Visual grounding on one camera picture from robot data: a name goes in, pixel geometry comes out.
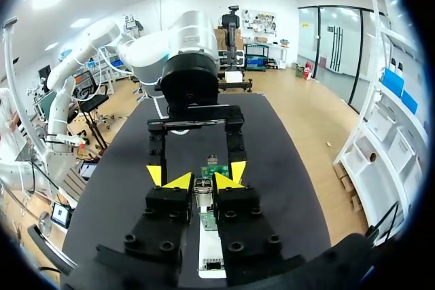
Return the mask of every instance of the yellow triangle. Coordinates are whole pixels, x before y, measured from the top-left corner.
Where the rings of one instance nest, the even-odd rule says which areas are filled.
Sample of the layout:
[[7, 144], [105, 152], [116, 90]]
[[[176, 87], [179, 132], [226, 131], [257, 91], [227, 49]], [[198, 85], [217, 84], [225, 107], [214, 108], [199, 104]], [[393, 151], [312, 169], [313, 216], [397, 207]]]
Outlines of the yellow triangle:
[[156, 186], [162, 185], [162, 167], [161, 166], [147, 166], [151, 178]]
[[215, 173], [215, 178], [217, 190], [225, 189], [227, 187], [244, 188], [244, 186], [242, 186], [241, 184], [235, 183], [234, 181], [225, 177], [224, 175], [221, 175], [220, 173]]
[[243, 175], [243, 171], [246, 167], [246, 161], [231, 162], [232, 180], [236, 183], [240, 183]]
[[186, 173], [185, 175], [182, 175], [181, 177], [176, 178], [176, 180], [171, 181], [170, 183], [167, 183], [163, 187], [164, 188], [180, 187], [181, 189], [189, 190], [191, 178], [192, 178], [192, 173]]

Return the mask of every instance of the glass door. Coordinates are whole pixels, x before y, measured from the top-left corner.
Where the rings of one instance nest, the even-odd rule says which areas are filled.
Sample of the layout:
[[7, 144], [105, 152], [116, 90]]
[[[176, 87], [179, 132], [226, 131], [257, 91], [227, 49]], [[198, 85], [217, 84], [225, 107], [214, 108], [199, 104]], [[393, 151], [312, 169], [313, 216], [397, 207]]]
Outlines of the glass door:
[[323, 7], [320, 14], [320, 47], [315, 78], [348, 103], [360, 59], [360, 10]]
[[318, 43], [318, 9], [302, 8], [299, 9], [299, 44], [298, 44], [298, 64], [305, 66], [307, 62], [313, 66], [313, 76], [315, 72], [315, 62], [317, 56]]
[[[382, 41], [378, 40], [378, 63], [376, 64], [376, 71], [371, 71], [368, 69], [368, 63], [370, 62], [370, 53], [372, 50], [372, 43], [375, 42], [375, 15], [371, 12], [362, 11], [362, 22], [363, 22], [363, 46], [361, 54], [361, 65], [360, 74], [358, 75], [358, 80], [356, 81], [355, 92], [352, 99], [350, 100], [350, 105], [357, 111], [360, 112], [362, 105], [367, 95], [368, 86], [373, 74], [379, 72], [383, 67], [385, 67], [385, 59], [383, 53]], [[388, 28], [388, 18], [381, 16], [381, 26]], [[389, 47], [387, 46], [387, 55], [389, 56]]]

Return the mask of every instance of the black table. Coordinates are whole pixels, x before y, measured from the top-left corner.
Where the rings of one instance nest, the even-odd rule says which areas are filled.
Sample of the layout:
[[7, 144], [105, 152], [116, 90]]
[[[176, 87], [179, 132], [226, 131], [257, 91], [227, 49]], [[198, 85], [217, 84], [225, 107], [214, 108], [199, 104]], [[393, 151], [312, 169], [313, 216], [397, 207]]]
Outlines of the black table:
[[[159, 100], [165, 112], [167, 103]], [[261, 194], [262, 211], [283, 242], [285, 258], [312, 259], [330, 248], [324, 215], [308, 173], [281, 120], [261, 94], [221, 94], [220, 103], [239, 105], [245, 123], [247, 166], [243, 182]], [[123, 252], [123, 239], [140, 218], [154, 185], [147, 164], [147, 120], [158, 118], [153, 101], [143, 101], [127, 119], [92, 174], [74, 212], [63, 251], [77, 264], [92, 259], [103, 244]], [[223, 125], [167, 137], [168, 180], [192, 171], [201, 175], [207, 156], [227, 163]], [[215, 287], [222, 279], [198, 277], [199, 216], [188, 230], [180, 287]]]

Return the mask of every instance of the workbench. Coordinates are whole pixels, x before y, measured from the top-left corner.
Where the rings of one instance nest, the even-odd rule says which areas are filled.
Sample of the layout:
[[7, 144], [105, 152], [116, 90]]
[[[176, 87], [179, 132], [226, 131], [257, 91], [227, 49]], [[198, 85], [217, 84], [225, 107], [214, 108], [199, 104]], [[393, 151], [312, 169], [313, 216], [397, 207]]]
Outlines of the workbench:
[[[159, 99], [163, 113], [167, 107]], [[301, 254], [312, 259], [330, 248], [330, 237], [313, 185], [284, 125], [262, 94], [221, 94], [219, 103], [240, 106], [247, 166], [243, 183], [261, 195], [262, 212], [280, 236], [285, 258]], [[73, 214], [63, 245], [77, 264], [92, 259], [103, 244], [123, 252], [124, 236], [145, 208], [145, 195], [154, 186], [147, 164], [147, 120], [158, 118], [152, 100], [139, 104], [116, 135], [93, 172]], [[201, 175], [207, 156], [228, 161], [223, 125], [167, 137], [168, 180], [192, 171]], [[194, 211], [179, 278], [180, 287], [219, 287], [224, 279], [198, 277], [198, 212]]]

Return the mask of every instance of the green circuit board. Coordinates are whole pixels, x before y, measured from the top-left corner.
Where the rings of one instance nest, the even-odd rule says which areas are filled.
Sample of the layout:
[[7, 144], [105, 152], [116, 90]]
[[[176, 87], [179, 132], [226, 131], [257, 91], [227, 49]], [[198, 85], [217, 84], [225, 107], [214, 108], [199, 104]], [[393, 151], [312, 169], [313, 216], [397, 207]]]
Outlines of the green circuit board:
[[213, 173], [220, 173], [221, 175], [227, 178], [230, 177], [228, 166], [202, 166], [201, 167], [202, 178], [211, 179], [213, 177]]
[[199, 217], [201, 218], [205, 231], [216, 231], [218, 229], [213, 212], [199, 213]]

